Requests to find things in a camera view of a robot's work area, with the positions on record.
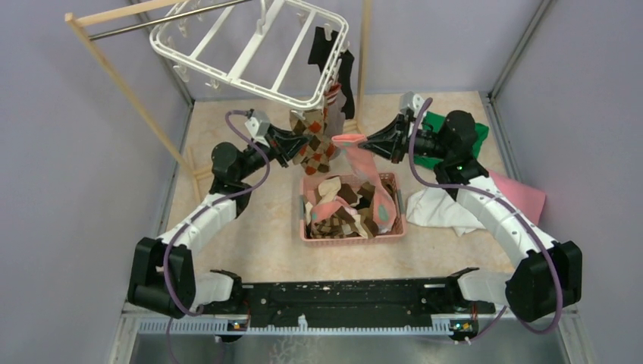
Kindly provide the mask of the pink sock with teal spots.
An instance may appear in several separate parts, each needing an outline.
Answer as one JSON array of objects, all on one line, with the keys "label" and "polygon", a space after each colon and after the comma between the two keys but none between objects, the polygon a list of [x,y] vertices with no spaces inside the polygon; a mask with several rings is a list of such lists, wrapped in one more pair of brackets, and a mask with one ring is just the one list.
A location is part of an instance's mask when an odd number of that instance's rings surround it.
[{"label": "pink sock with teal spots", "polygon": [[367,137],[360,133],[345,133],[333,136],[331,141],[345,154],[353,175],[375,188],[372,197],[373,221],[378,226],[379,233],[390,232],[397,217],[397,209],[381,182],[373,153],[359,147],[367,141]]}]

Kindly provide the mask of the white plastic clip hanger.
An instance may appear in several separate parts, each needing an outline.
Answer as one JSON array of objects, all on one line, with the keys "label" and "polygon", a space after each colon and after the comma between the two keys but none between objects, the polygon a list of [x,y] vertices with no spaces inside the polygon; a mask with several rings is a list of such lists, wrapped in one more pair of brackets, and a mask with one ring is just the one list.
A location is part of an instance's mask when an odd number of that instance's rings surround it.
[{"label": "white plastic clip hanger", "polygon": [[305,1],[232,1],[197,14],[200,1],[168,12],[149,42],[189,83],[229,86],[308,110],[322,106],[337,80],[350,26],[345,17]]}]

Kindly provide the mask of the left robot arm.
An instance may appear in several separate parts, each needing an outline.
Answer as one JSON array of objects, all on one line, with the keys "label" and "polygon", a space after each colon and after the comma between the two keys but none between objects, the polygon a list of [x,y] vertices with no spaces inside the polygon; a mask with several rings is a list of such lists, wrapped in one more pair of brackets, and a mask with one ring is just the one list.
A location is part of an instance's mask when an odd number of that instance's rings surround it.
[{"label": "left robot arm", "polygon": [[228,271],[196,275],[193,259],[248,206],[257,187],[244,179],[259,169],[268,173],[273,160],[286,167],[310,140],[269,125],[259,139],[248,139],[244,150],[230,142],[216,145],[209,194],[174,228],[136,244],[128,302],[173,319],[204,313],[210,305],[229,314],[238,311],[243,304],[240,278]]}]

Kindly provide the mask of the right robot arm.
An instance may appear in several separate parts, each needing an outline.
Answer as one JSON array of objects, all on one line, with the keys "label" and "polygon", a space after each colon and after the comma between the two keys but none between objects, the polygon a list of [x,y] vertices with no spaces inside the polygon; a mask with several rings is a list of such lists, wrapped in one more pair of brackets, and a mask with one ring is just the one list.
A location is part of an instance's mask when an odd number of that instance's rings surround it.
[{"label": "right robot arm", "polygon": [[420,129],[411,111],[402,111],[383,130],[368,136],[359,148],[393,163],[404,157],[439,158],[434,187],[483,225],[513,264],[512,274],[467,268],[451,275],[444,292],[447,307],[465,312],[475,302],[505,306],[530,331],[532,323],[552,315],[551,331],[563,309],[582,296],[582,251],[572,241],[561,243],[530,222],[500,192],[472,153],[475,121],[466,111],[450,112],[438,130]]}]

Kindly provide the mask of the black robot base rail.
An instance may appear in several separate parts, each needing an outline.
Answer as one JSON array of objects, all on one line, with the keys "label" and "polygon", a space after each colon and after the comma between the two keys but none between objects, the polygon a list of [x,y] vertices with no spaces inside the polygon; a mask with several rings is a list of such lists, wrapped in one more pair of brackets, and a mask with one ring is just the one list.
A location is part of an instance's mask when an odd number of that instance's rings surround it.
[{"label": "black robot base rail", "polygon": [[456,275],[356,281],[246,283],[204,307],[224,338],[255,335],[478,335],[492,303],[467,301]]}]

